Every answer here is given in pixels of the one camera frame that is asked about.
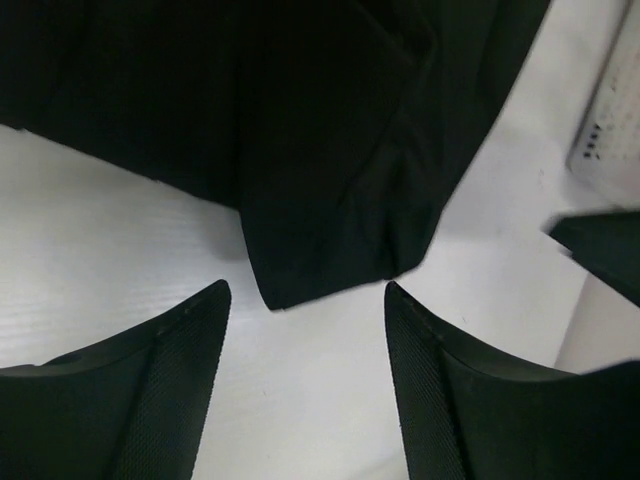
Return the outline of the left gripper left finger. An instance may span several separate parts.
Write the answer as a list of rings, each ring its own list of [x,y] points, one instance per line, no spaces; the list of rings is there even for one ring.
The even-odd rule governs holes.
[[[188,479],[230,312],[217,281],[165,313],[1,372],[5,479]]]

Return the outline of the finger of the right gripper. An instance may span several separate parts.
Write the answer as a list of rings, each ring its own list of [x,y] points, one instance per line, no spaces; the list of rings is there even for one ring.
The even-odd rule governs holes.
[[[546,233],[619,294],[639,294],[638,210],[563,216]]]

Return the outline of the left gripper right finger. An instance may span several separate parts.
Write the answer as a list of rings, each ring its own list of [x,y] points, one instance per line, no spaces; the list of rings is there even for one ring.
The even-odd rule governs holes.
[[[503,352],[396,283],[386,340],[413,479],[635,479],[639,365],[586,374]]]

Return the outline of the black pleated skirt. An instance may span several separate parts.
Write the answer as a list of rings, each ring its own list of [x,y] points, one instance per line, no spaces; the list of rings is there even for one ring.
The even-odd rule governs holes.
[[[235,209],[266,306],[392,280],[545,1],[5,1],[1,121]]]

